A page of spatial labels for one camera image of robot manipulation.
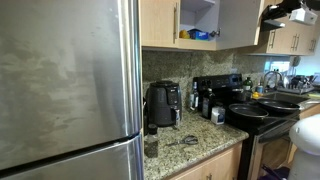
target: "kitchen faucet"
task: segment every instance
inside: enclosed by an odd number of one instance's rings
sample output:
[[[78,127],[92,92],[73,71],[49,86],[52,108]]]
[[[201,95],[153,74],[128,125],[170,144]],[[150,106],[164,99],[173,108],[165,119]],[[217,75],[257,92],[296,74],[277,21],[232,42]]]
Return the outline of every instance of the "kitchen faucet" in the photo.
[[[276,82],[275,82],[274,89],[276,89],[276,87],[278,86],[278,76],[277,76],[278,74],[280,76],[279,82],[283,83],[282,74],[281,73],[279,73],[278,71],[269,71],[264,75],[264,78],[263,78],[263,89],[264,89],[264,92],[267,92],[266,87],[268,85],[269,80],[273,77],[273,76],[271,76],[269,79],[266,79],[268,74],[271,74],[271,73],[273,73],[273,75],[276,75]]]

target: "black air fryer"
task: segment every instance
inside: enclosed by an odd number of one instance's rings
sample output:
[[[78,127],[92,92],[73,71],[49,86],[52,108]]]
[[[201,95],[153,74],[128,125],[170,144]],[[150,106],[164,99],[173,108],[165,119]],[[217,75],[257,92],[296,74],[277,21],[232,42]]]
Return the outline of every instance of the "black air fryer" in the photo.
[[[148,124],[168,127],[181,120],[181,91],[178,83],[157,81],[147,91]]]

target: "refrigerator door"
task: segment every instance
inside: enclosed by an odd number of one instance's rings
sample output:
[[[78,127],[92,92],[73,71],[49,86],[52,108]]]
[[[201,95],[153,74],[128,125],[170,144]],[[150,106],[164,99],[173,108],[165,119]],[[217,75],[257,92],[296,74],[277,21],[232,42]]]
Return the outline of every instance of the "refrigerator door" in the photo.
[[[66,159],[5,180],[140,180],[143,179],[141,136],[131,141],[104,147],[78,157]]]
[[[138,134],[137,1],[0,1],[0,174]]]

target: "wall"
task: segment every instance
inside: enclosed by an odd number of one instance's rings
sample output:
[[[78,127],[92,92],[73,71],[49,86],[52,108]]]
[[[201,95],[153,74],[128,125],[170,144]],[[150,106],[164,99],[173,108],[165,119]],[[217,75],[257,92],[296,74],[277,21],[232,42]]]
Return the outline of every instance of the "wall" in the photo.
[[[318,41],[314,56],[302,56],[299,66],[296,67],[300,75],[313,75],[320,72],[320,42]]]
[[[142,52],[142,79],[144,95],[150,82],[172,80],[179,83],[183,106],[196,76],[230,74],[236,68],[243,77],[250,76],[255,84],[263,76],[266,57],[238,55],[235,49],[215,52]]]

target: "black frying pan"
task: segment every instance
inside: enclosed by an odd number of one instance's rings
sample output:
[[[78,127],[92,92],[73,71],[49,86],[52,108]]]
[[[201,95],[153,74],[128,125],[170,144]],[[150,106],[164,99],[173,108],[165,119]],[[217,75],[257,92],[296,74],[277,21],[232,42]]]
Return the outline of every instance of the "black frying pan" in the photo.
[[[247,120],[253,123],[263,123],[264,118],[269,115],[266,110],[248,104],[231,104],[229,109],[240,120]]]
[[[257,102],[262,108],[267,110],[282,112],[282,113],[293,113],[300,109],[300,106],[286,101],[279,101],[273,99],[258,99]]]

